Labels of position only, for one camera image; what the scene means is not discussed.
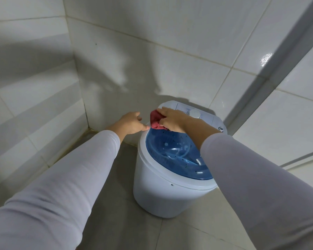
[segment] laundry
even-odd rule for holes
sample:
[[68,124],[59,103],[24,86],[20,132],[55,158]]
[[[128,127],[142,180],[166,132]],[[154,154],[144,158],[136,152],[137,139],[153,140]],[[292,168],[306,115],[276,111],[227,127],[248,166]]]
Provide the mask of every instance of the laundry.
[[157,130],[168,130],[166,127],[160,126],[159,124],[159,121],[163,118],[165,118],[164,115],[161,115],[157,110],[153,110],[150,114],[151,127]]

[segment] tiled floor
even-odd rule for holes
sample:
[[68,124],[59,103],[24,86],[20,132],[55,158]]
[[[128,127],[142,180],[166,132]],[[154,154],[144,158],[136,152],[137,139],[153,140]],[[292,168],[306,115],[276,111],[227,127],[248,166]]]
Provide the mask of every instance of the tiled floor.
[[255,249],[219,189],[177,218],[161,219],[143,210],[133,197],[136,156],[137,147],[121,145],[78,250]]

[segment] long sleeve shirt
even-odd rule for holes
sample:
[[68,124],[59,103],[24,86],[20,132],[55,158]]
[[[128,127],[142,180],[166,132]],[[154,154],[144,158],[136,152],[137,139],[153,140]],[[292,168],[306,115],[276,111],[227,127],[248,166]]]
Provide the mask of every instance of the long sleeve shirt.
[[[0,208],[1,249],[74,250],[120,147],[102,131]],[[258,249],[313,249],[313,188],[225,134],[201,156]]]

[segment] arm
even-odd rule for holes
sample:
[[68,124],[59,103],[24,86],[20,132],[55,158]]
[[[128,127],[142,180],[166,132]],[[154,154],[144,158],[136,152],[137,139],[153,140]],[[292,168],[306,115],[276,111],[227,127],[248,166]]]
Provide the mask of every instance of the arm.
[[75,249],[126,134],[147,130],[124,115],[66,155],[0,208],[0,249]]
[[258,249],[313,249],[313,188],[231,136],[171,109],[160,123],[193,140]]

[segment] washing machine lid rim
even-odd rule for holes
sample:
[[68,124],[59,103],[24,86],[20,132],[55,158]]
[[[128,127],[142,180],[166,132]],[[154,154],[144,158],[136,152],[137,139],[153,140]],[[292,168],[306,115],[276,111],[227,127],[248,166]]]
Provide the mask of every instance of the washing machine lid rim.
[[186,187],[189,189],[196,189],[196,190],[208,190],[216,188],[217,184],[216,181],[212,178],[209,180],[196,180],[192,178],[188,178],[185,176],[178,175],[169,169],[165,168],[161,164],[159,164],[150,153],[147,151],[146,147],[146,136],[149,130],[144,131],[140,138],[138,144],[138,153],[141,155],[144,164],[152,169],[156,174],[160,177],[166,179],[167,181],[173,182],[176,185],[180,185],[182,187]]

